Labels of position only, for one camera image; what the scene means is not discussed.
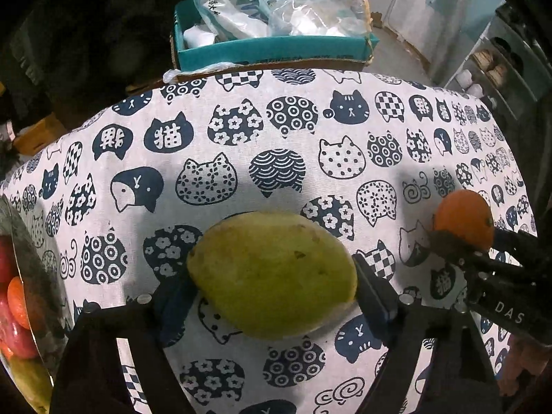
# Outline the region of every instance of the red apple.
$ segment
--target red apple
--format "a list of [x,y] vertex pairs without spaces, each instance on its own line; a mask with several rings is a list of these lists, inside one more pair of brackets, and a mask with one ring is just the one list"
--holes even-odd
[[0,341],[19,358],[31,359],[38,356],[31,332],[16,322],[9,311],[8,297],[4,293],[0,294]]
[[16,275],[16,257],[13,253],[12,238],[9,235],[0,235],[0,284],[9,283]]

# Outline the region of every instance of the circle pattern cat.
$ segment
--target circle pattern cat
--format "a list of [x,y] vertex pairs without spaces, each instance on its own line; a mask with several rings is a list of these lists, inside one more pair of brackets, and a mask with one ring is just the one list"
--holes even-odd
[[[125,305],[174,282],[202,234],[243,212],[317,222],[398,293],[444,308],[462,300],[465,280],[429,252],[443,197],[477,191],[498,226],[536,235],[507,138],[480,100],[357,71],[226,73],[113,101],[0,188],[64,289],[67,334],[86,307]],[[386,352],[358,306],[306,337],[265,342],[201,300],[165,343],[198,414],[355,412]],[[477,326],[498,372],[508,334]],[[128,356],[121,349],[125,374],[135,372]],[[416,385],[400,395],[405,413],[430,358],[422,347]],[[146,412],[139,378],[131,399]]]

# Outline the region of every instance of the cat print tablecloth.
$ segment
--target cat print tablecloth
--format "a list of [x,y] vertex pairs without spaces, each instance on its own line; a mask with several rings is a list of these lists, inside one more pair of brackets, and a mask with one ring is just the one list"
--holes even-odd
[[[129,97],[2,184],[65,286],[67,332],[87,304],[152,293],[210,226],[250,210],[305,216],[397,292],[450,307],[465,296],[465,280],[429,253],[426,234],[441,199],[460,188],[482,194],[496,225],[536,234],[512,152],[478,99],[310,69],[224,74]],[[499,373],[508,333],[474,317]],[[406,413],[432,346],[422,347]],[[385,348],[357,306],[308,336],[263,342],[200,296],[166,354],[198,413],[339,414],[357,409]],[[135,408],[147,412],[131,356],[121,356]]]

